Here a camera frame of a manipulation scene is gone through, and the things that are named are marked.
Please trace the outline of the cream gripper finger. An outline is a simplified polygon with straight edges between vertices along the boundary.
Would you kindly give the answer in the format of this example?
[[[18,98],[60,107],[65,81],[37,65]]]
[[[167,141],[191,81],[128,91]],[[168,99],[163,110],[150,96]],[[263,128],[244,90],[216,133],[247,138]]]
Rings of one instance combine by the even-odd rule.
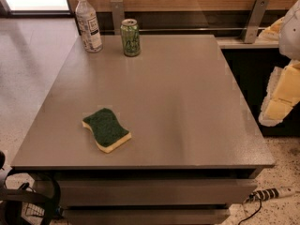
[[[263,126],[274,127],[300,102],[300,61],[292,60],[284,68],[274,67],[266,92],[259,122]]]
[[[266,40],[274,40],[278,41],[278,35],[283,23],[283,17],[273,22],[270,26],[263,29],[259,34],[259,38],[266,39]]]

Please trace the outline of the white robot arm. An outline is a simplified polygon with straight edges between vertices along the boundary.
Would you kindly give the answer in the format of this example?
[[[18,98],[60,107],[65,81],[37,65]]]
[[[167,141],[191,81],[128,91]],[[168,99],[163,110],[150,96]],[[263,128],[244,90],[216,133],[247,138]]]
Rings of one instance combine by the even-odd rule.
[[[263,99],[259,122],[274,127],[300,102],[300,0],[286,15],[261,32],[260,37],[277,36],[279,53],[290,59],[284,68],[274,67]]]

